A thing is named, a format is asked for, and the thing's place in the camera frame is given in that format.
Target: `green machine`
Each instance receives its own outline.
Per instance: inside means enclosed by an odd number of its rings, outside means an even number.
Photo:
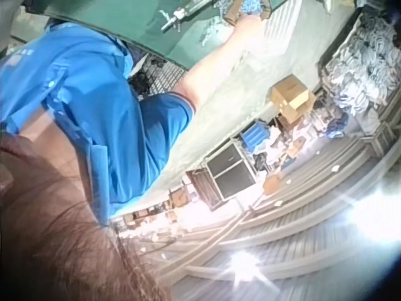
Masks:
[[[271,0],[274,11],[287,0]],[[220,16],[213,1],[180,22],[180,31],[161,27],[179,7],[190,0],[26,0],[29,13],[44,14],[84,24],[113,34],[166,60],[189,69],[223,43],[225,37],[213,31],[204,45],[207,27]]]

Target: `person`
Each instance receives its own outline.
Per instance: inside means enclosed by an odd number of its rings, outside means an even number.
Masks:
[[[124,43],[75,23],[50,24],[1,63],[1,128],[33,141],[64,176],[79,176],[106,223],[159,177],[178,136],[260,28],[257,16],[242,19],[173,91],[139,102]]]
[[[0,63],[0,159],[12,177],[0,187],[2,300],[170,300],[107,219],[155,181],[260,29],[258,17],[240,20],[172,92],[141,102],[125,45],[77,24],[51,24]]]

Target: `blue cloth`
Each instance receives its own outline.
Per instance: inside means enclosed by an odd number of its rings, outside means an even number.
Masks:
[[[124,44],[73,23],[0,62],[1,127],[17,134],[40,106],[86,156],[101,223],[137,201],[158,178],[193,108],[180,95],[139,102],[127,83]]]
[[[262,10],[260,0],[244,0],[241,6],[244,14],[260,14]]]
[[[345,136],[345,127],[348,124],[350,116],[343,112],[339,119],[333,119],[327,125],[326,136],[329,139],[337,139]]]

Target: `factory floor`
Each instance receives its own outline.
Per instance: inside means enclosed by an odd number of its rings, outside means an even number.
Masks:
[[[279,57],[246,57],[229,79],[198,111],[190,127],[177,141],[169,164],[159,180],[135,209],[147,208],[165,201],[168,189],[179,185],[185,170],[196,168],[204,156],[231,134],[262,114],[271,119],[276,109],[266,95],[277,81],[294,73],[309,89],[318,84],[316,63],[333,42],[348,18],[352,8],[340,6],[333,14],[325,13],[316,0],[302,1],[295,31],[286,53]],[[47,18],[20,14],[12,34],[31,40],[41,34]],[[28,25],[32,31],[26,31]]]

